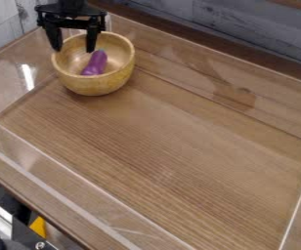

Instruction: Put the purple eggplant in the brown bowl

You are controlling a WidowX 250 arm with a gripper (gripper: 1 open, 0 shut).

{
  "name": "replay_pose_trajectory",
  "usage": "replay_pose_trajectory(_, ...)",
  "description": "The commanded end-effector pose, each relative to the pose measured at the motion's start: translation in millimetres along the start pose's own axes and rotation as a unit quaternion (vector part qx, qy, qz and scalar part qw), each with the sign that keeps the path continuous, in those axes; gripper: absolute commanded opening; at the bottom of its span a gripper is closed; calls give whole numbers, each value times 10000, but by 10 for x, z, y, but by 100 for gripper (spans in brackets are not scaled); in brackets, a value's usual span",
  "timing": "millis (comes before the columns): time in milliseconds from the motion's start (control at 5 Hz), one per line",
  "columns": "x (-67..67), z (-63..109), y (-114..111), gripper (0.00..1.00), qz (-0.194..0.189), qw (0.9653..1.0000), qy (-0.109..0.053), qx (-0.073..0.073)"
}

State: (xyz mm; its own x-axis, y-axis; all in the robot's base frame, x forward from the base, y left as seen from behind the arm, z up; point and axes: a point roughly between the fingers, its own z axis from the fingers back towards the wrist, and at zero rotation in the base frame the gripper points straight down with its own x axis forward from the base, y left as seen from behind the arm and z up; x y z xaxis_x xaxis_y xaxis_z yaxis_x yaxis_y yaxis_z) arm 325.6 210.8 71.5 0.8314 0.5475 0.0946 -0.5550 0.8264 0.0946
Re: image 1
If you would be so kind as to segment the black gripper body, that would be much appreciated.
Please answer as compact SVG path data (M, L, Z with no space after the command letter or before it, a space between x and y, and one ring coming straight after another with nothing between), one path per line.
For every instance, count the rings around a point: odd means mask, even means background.
M37 23L45 29L47 25L59 28L89 29L97 26L106 30L105 17L107 12L94 7L89 2L57 2L34 7Z

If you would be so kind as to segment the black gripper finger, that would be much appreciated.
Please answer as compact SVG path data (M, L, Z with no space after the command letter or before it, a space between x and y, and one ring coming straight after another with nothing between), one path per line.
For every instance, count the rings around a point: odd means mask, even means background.
M95 48L95 42L97 42L97 36L98 36L98 27L91 26L87 29L87 52L91 53Z
M63 46L63 36L62 36L62 30L55 25L47 25L45 27L46 36L51 45L51 48L59 52Z

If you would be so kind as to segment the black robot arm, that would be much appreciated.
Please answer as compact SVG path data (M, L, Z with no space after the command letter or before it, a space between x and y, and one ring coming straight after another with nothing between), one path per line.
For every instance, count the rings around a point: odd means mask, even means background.
M89 4L87 0L57 0L37 5L37 25L45 29L51 48L59 52L63 47L62 29L82 29L87 32L86 46L91 53L98 34L106 30L107 12Z

